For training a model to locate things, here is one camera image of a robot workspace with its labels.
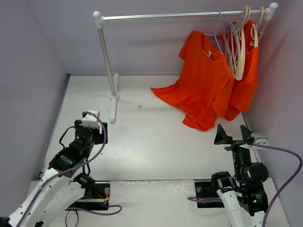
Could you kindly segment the light blue wire hanger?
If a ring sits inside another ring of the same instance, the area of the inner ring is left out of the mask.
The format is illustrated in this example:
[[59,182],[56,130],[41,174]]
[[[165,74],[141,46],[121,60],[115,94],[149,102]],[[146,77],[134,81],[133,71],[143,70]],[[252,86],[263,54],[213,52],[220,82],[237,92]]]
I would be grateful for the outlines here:
[[219,13],[220,19],[219,19],[219,21],[217,23],[217,26],[216,26],[216,28],[214,30],[214,33],[213,34],[204,33],[204,35],[213,37],[215,39],[215,42],[217,44],[217,47],[218,47],[220,53],[223,54],[222,49],[221,49],[220,44],[219,44],[218,39],[217,39],[218,29],[219,29],[220,23],[222,21],[222,12],[219,9],[217,9],[216,11]]

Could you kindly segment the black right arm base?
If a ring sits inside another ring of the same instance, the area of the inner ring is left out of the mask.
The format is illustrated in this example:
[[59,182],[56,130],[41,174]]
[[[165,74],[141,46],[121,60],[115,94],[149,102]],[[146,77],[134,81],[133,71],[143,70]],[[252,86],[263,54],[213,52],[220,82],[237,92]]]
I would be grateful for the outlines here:
[[[195,181],[194,184],[197,198],[219,199],[210,181]],[[197,207],[199,209],[224,208],[224,205],[221,202],[197,203]]]

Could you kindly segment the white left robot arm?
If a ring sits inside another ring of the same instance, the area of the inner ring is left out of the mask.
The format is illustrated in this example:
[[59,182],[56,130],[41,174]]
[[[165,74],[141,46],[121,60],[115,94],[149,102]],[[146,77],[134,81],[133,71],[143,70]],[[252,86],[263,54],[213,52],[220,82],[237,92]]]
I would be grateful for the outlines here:
[[25,201],[8,217],[1,217],[2,227],[48,227],[76,200],[93,196],[90,154],[95,145],[108,143],[107,123],[82,119],[73,128],[74,141],[55,155]]

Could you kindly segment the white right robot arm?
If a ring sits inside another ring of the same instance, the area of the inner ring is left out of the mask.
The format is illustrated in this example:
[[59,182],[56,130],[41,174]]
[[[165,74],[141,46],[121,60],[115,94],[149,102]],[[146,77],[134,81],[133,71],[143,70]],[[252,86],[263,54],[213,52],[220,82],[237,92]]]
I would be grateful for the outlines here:
[[212,174],[210,191],[218,195],[233,227],[265,227],[267,225],[268,197],[263,183],[268,179],[267,167],[252,162],[250,152],[268,145],[267,136],[251,132],[241,125],[241,140],[227,135],[222,125],[217,126],[215,145],[224,145],[232,153],[234,174]]

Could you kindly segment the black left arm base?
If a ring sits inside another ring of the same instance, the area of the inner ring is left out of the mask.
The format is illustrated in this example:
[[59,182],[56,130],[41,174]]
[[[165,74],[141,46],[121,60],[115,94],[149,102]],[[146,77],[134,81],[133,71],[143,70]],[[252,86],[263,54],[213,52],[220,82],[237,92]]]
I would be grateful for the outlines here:
[[75,201],[69,208],[92,211],[108,210],[110,191],[110,182],[96,182],[95,189],[86,190],[84,196]]

